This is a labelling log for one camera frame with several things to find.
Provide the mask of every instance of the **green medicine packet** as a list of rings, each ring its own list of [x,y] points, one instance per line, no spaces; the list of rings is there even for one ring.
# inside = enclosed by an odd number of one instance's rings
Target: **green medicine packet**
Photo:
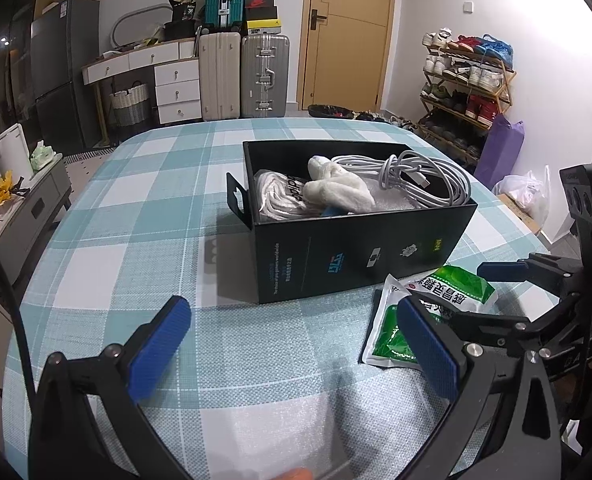
[[[495,289],[487,281],[460,267],[444,266],[429,276],[416,275],[404,280],[396,280],[389,275],[383,285],[372,329],[362,352],[362,362],[385,368],[419,368],[405,336],[398,329],[396,319],[398,302],[409,296],[410,290],[438,296],[468,312],[489,312],[490,306],[498,298]],[[431,303],[423,303],[436,321],[441,322],[438,308]]]

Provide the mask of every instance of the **red shoe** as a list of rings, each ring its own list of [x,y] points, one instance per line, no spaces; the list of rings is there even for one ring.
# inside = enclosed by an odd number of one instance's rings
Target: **red shoe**
[[[458,36],[458,41],[450,41],[449,48],[455,48],[456,50],[466,50],[467,52],[473,52],[474,46],[482,44],[482,39],[476,38],[475,36]]]
[[[472,119],[477,119],[481,104],[480,101],[482,101],[480,96],[470,95],[469,101],[466,102],[466,112],[464,114]]]
[[[485,126],[491,126],[496,115],[500,113],[498,105],[493,101],[487,101],[486,99],[480,99],[480,111],[478,112],[478,121]]]

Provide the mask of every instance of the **metal bolt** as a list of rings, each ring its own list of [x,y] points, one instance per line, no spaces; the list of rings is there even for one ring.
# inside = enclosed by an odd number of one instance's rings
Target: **metal bolt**
[[[105,350],[103,350],[103,353],[107,357],[118,357],[121,354],[121,352],[122,346],[118,344],[111,344],[107,348],[105,348]]]
[[[478,343],[469,343],[466,346],[466,352],[471,355],[471,357],[480,357],[482,355],[482,347]]]
[[[54,352],[53,354],[50,354],[49,357],[47,357],[47,362],[50,365],[57,365],[63,360],[64,357],[65,356],[60,352]]]

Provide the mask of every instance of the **purple bag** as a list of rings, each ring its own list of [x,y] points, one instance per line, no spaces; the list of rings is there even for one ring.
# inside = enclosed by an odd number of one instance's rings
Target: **purple bag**
[[[492,189],[511,174],[524,139],[525,125],[522,121],[511,124],[504,115],[496,115],[487,133],[474,177],[487,189]]]

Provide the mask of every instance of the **blue shoe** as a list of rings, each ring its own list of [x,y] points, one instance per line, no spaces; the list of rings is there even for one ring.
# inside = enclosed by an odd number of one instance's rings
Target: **blue shoe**
[[[500,59],[505,67],[513,69],[513,47],[504,41],[496,40],[489,34],[482,37],[482,44],[475,46],[474,52]]]

